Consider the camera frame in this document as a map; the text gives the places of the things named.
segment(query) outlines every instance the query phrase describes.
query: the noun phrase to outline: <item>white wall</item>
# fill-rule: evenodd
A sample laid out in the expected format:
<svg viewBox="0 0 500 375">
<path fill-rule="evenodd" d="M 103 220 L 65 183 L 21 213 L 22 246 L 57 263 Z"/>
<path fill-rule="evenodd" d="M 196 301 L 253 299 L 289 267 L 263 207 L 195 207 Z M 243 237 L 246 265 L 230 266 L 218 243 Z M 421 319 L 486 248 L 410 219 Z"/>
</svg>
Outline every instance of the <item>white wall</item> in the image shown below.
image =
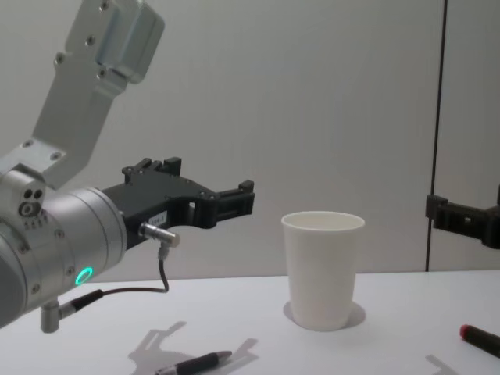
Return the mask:
<svg viewBox="0 0 500 375">
<path fill-rule="evenodd" d="M 362 271 L 424 269 L 441 1 L 150 3 L 166 29 L 149 74 L 116 100 L 68 188 L 117 184 L 144 157 L 180 156 L 215 190 L 254 180 L 253 216 L 178 229 L 171 277 L 283 274 L 280 217 L 307 209 L 366 219 Z M 2 3 L 3 152 L 32 130 L 78 4 Z M 156 278 L 155 251 L 100 280 Z"/>
<path fill-rule="evenodd" d="M 452 0 L 448 6 L 436 194 L 481 208 L 500 184 L 500 2 Z M 433 230 L 432 270 L 500 268 L 500 252 L 480 241 Z"/>
</svg>

